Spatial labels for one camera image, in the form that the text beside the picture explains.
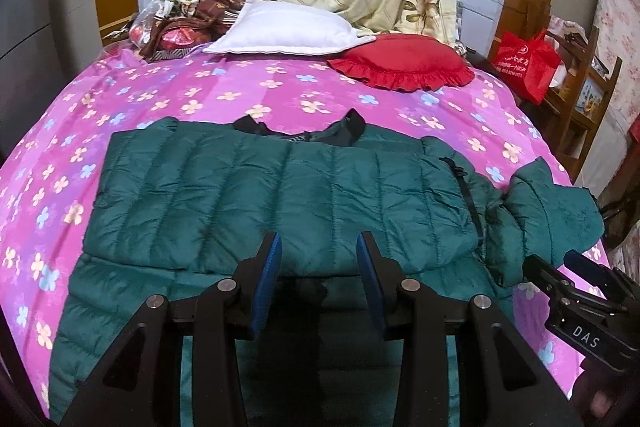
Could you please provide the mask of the dark green puffer jacket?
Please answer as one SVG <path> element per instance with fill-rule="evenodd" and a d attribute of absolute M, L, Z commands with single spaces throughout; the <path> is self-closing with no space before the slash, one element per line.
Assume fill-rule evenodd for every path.
<path fill-rule="evenodd" d="M 198 295 L 274 232 L 279 287 L 262 340 L 239 347 L 250 423 L 390 425 L 400 347 L 364 315 L 360 233 L 440 295 L 485 294 L 504 312 L 527 256 L 560 265 L 603 234 L 591 194 L 543 159 L 498 188 L 434 136 L 367 124 L 337 144 L 346 126 L 275 135 L 168 117 L 113 134 L 54 340 L 52 418 L 146 297 Z"/>

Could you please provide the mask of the wooden shelf rack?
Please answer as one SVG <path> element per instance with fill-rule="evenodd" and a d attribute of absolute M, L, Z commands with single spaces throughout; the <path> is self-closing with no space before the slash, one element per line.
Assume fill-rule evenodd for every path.
<path fill-rule="evenodd" d="M 601 61 L 597 27 L 587 38 L 546 30 L 544 40 L 558 52 L 566 74 L 559 86 L 547 90 L 544 101 L 527 107 L 551 154 L 576 180 L 613 98 L 623 60 L 616 57 L 611 67 Z"/>

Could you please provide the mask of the pink floral bed sheet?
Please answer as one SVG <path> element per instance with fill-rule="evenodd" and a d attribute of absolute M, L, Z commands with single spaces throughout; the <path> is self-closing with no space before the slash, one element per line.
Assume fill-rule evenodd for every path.
<path fill-rule="evenodd" d="M 204 55 L 163 66 L 122 51 L 73 80 L 14 148 L 1 170 L 1 306 L 38 399 L 51 418 L 101 355 L 58 337 L 68 281 L 81 253 L 107 143 L 116 131 L 164 117 L 227 122 L 250 116 L 274 130 L 320 130 L 349 109 L 370 124 L 434 135 L 496 187 L 550 150 L 498 79 L 477 70 L 464 87 L 400 93 L 363 86 L 311 58 Z M 255 424 L 294 399 L 323 425 L 386 426 L 398 385 L 400 343 L 372 326 L 360 280 L 343 297 L 309 282 L 274 295 L 254 343 L 240 343 L 245 403 Z"/>

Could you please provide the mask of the red shopping bag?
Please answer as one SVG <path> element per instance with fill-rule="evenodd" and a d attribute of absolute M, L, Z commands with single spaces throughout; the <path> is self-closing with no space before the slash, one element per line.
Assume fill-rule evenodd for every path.
<path fill-rule="evenodd" d="M 506 31 L 492 60 L 500 79 L 521 100 L 539 105 L 562 60 L 544 29 L 523 39 Z"/>

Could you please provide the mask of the red ruffled cushion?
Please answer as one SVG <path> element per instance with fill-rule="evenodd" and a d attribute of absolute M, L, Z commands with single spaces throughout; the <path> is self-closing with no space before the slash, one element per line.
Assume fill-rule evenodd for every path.
<path fill-rule="evenodd" d="M 379 35 L 370 43 L 332 57 L 328 65 L 366 86 L 399 92 L 464 87 L 474 72 L 457 52 L 419 35 Z"/>

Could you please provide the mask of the clear plastic bag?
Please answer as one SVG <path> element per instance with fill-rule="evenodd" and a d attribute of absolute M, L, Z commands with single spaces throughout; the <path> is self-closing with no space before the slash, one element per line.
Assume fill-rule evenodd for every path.
<path fill-rule="evenodd" d="M 129 29 L 129 40 L 138 48 L 144 48 L 151 40 L 152 31 L 170 15 L 174 2 L 151 0 L 136 16 Z"/>

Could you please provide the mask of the grey wardrobe cabinet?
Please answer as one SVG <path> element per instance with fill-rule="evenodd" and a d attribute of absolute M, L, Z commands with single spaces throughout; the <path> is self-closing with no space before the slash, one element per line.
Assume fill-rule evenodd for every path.
<path fill-rule="evenodd" d="M 1 0 L 1 157 L 102 49 L 96 0 Z"/>

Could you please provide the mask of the white pillow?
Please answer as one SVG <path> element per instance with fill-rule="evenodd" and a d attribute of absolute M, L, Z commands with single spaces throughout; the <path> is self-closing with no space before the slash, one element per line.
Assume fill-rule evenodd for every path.
<path fill-rule="evenodd" d="M 246 0 L 229 30 L 203 52 L 322 56 L 375 39 L 326 10 L 284 1 Z"/>

